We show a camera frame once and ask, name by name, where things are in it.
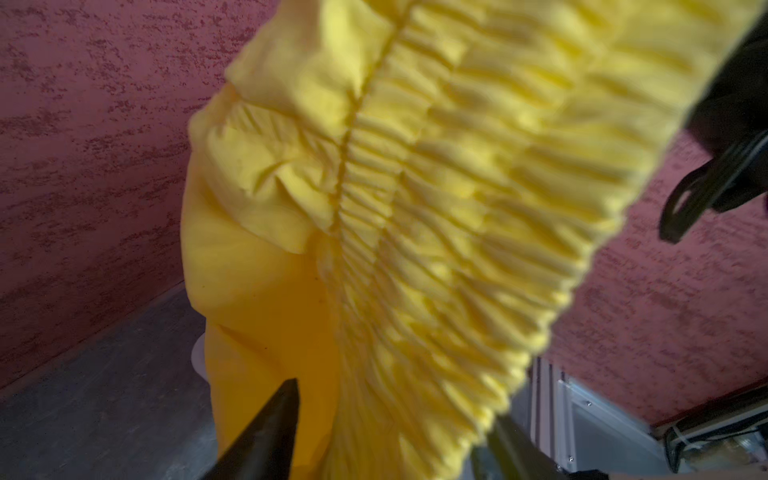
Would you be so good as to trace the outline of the yellow shorts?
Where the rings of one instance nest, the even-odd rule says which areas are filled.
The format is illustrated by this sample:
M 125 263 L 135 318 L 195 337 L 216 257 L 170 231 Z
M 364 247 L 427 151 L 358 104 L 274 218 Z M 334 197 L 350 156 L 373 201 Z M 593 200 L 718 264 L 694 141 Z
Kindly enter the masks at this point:
M 283 1 L 189 123 L 219 458 L 454 479 L 762 1 Z

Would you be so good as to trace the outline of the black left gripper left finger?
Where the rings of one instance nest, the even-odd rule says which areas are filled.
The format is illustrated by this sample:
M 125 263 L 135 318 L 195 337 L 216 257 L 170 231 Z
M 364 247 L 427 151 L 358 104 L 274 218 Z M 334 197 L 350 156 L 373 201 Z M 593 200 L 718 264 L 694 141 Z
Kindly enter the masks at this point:
M 284 381 L 202 480 L 287 480 L 299 419 L 298 381 Z

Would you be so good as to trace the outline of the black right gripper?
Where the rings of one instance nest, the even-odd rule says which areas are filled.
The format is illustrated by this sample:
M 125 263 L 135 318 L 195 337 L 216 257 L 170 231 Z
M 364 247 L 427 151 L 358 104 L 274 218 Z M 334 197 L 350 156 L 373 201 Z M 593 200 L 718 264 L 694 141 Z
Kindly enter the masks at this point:
M 767 193 L 767 17 L 716 76 L 687 130 L 712 155 L 665 203 L 659 238 L 677 244 L 704 213 L 724 213 Z

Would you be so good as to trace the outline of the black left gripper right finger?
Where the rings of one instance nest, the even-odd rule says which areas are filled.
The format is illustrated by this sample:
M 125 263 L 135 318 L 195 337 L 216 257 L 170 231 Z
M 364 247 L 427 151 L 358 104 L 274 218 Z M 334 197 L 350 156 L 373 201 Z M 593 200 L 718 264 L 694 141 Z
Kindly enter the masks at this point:
M 508 414 L 498 416 L 485 443 L 472 450 L 470 465 L 475 479 L 568 479 Z

